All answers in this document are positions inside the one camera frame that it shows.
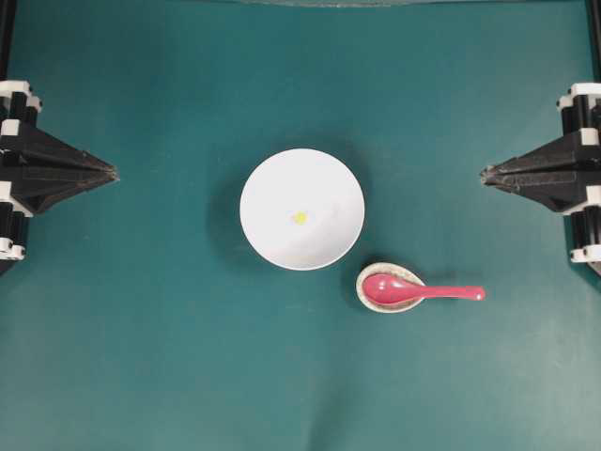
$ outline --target spoon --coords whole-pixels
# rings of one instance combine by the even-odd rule
[[[374,303],[404,303],[420,298],[459,298],[482,301],[482,287],[424,287],[390,274],[370,275],[363,281],[363,292]]]

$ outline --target white bowl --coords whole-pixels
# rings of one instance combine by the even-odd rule
[[[327,153],[294,148],[260,164],[240,200],[244,235],[263,258],[289,270],[323,268],[361,233],[365,205],[352,172]]]

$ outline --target spoon handle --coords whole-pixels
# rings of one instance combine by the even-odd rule
[[[483,301],[486,297],[482,287],[420,287],[421,298],[459,298]]]

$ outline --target green surface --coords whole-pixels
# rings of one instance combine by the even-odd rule
[[[202,2],[206,0],[189,0]],[[457,0],[210,0],[211,2],[238,3],[243,5],[277,5],[302,8],[387,8],[414,4],[457,3]],[[464,2],[488,2],[495,0],[461,0]]]
[[[598,285],[561,217],[478,178],[560,134],[554,101],[592,77],[585,21],[581,2],[21,1],[11,77],[122,180],[37,218],[0,280],[0,449],[599,449]],[[294,147],[365,192],[325,270],[241,234],[244,179]],[[353,291],[375,260],[489,297],[375,314]]]

